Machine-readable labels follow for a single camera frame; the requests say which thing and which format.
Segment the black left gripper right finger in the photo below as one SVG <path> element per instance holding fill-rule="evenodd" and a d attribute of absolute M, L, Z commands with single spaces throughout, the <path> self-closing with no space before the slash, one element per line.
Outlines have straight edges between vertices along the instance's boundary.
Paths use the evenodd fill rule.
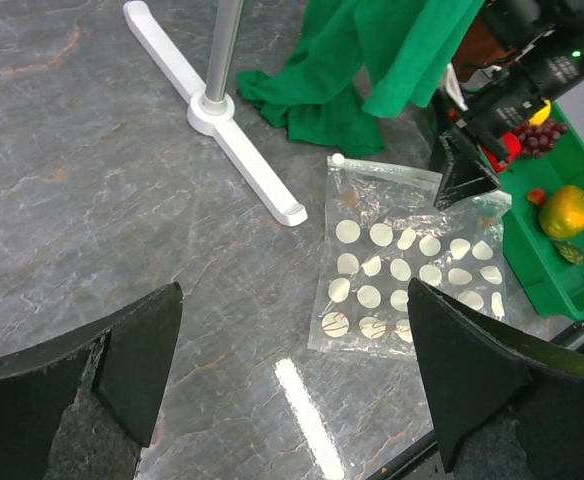
<path fill-rule="evenodd" d="M 456 479 L 584 479 L 584 354 L 417 278 L 408 297 L 444 470 Z"/>

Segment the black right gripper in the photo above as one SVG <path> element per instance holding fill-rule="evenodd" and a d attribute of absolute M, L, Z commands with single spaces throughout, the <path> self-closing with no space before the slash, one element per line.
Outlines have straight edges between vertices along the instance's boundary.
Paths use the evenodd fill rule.
<path fill-rule="evenodd" d="M 584 81 L 584 29 L 537 29 L 507 40 L 471 29 L 453 66 L 463 81 L 488 66 L 503 69 L 469 95 L 468 109 L 437 134 L 428 169 L 442 175 L 434 200 L 439 211 L 500 188 L 477 147 L 504 154 L 503 135 L 529 120 L 545 99 L 556 100 Z"/>

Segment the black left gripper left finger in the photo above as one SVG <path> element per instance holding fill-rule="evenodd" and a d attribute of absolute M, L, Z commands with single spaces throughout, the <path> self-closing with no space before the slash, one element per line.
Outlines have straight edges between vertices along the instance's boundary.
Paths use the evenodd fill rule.
<path fill-rule="evenodd" d="M 132 479 L 179 335 L 177 283 L 0 357 L 0 479 Z"/>

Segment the red bell pepper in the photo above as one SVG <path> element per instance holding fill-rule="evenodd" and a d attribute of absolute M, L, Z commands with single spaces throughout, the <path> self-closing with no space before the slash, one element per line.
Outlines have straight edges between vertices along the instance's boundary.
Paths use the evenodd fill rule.
<path fill-rule="evenodd" d="M 480 144 L 480 148 L 484 156 L 486 157 L 489 165 L 492 167 L 495 173 L 500 174 L 507 170 L 513 161 L 521 154 L 522 144 L 518 137 L 513 133 L 506 133 L 500 139 L 500 146 L 504 154 L 499 153 L 498 155 L 490 151 L 486 146 Z"/>

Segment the purple grape bunch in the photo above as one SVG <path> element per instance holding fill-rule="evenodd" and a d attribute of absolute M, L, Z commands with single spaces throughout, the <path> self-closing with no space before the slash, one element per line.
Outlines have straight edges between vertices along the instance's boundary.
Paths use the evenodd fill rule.
<path fill-rule="evenodd" d="M 560 138 L 570 130 L 567 123 L 553 118 L 540 125 L 525 123 L 513 131 L 521 144 L 521 156 L 540 158 L 556 147 Z"/>

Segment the clear dotted zip top bag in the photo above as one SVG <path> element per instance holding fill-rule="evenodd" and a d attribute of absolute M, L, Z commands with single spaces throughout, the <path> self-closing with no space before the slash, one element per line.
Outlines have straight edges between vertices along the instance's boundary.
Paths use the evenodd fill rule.
<path fill-rule="evenodd" d="M 440 174 L 427 170 L 328 157 L 309 348 L 414 358 L 412 279 L 504 319 L 502 218 L 511 197 L 497 190 L 439 211 L 440 182 Z"/>

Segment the orange green mango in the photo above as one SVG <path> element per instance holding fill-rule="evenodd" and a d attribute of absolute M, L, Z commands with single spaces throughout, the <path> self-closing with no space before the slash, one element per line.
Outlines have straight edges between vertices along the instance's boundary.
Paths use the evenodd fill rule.
<path fill-rule="evenodd" d="M 538 219 L 549 238 L 567 240 L 576 237 L 584 230 L 584 190 L 575 185 L 561 187 L 546 199 Z"/>

